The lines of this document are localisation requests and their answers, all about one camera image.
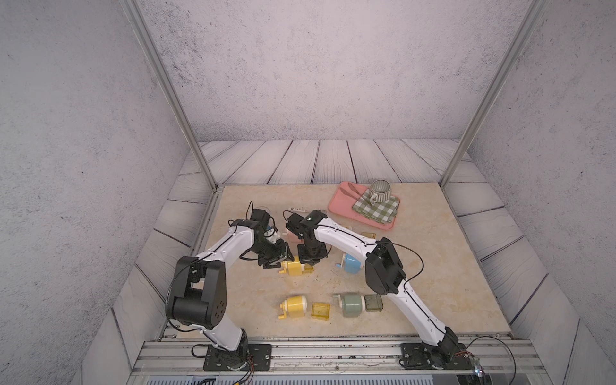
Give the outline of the yellow sharpener front row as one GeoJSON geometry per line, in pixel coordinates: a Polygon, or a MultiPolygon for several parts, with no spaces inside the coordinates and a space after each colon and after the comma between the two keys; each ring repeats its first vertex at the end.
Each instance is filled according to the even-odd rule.
{"type": "Polygon", "coordinates": [[[279,319],[297,319],[305,316],[307,312],[307,300],[305,296],[294,296],[286,298],[279,306],[282,314],[279,319]]]}

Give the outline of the yellow tray front row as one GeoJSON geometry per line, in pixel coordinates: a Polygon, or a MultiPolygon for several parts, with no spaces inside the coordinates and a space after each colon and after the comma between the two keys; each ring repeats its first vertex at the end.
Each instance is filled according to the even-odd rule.
{"type": "Polygon", "coordinates": [[[328,321],[330,319],[330,304],[312,303],[311,317],[320,321],[328,321]]]}

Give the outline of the pink pencil sharpener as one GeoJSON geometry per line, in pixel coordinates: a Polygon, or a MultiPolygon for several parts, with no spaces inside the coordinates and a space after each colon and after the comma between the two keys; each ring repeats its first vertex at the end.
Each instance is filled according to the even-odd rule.
{"type": "Polygon", "coordinates": [[[286,236],[287,236],[287,241],[290,243],[294,243],[294,244],[303,243],[303,239],[301,239],[300,237],[298,237],[297,235],[293,234],[290,231],[286,232],[286,236]]]}

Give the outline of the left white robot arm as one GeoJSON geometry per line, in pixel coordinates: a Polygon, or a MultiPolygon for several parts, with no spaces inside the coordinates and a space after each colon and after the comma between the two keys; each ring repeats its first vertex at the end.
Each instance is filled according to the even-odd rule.
{"type": "Polygon", "coordinates": [[[250,364],[247,334],[226,315],[227,271],[250,252],[263,269],[295,259],[278,236],[274,218],[266,210],[253,209],[246,219],[232,221],[227,234],[210,249],[178,260],[166,298],[168,321],[202,332],[213,343],[214,356],[229,370],[250,364]]]}

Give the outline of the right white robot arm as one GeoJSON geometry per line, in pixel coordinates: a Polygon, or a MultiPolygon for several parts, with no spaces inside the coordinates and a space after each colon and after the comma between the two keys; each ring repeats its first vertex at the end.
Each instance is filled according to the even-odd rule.
{"type": "Polygon", "coordinates": [[[407,367],[432,366],[445,369],[460,351],[459,339],[441,322],[412,289],[410,279],[397,253],[397,244],[384,237],[380,240],[357,234],[314,210],[306,216],[292,213],[286,228],[303,241],[298,247],[303,263],[318,262],[327,256],[327,247],[342,250],[364,267],[368,287],[389,298],[409,320],[421,338],[420,357],[407,367]]]}

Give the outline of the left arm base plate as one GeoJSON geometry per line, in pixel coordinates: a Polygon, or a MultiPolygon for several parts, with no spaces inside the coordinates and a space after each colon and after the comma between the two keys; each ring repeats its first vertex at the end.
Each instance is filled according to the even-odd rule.
{"type": "Polygon", "coordinates": [[[240,344],[236,351],[209,346],[204,358],[205,372],[267,372],[271,366],[271,344],[240,344]]]}

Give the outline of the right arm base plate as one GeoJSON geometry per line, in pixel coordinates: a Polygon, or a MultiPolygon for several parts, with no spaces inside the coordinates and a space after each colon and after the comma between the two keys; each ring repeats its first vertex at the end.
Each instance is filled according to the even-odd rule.
{"type": "Polygon", "coordinates": [[[470,370],[475,368],[468,355],[456,356],[456,349],[442,348],[425,343],[403,343],[399,364],[408,370],[470,370]]]}

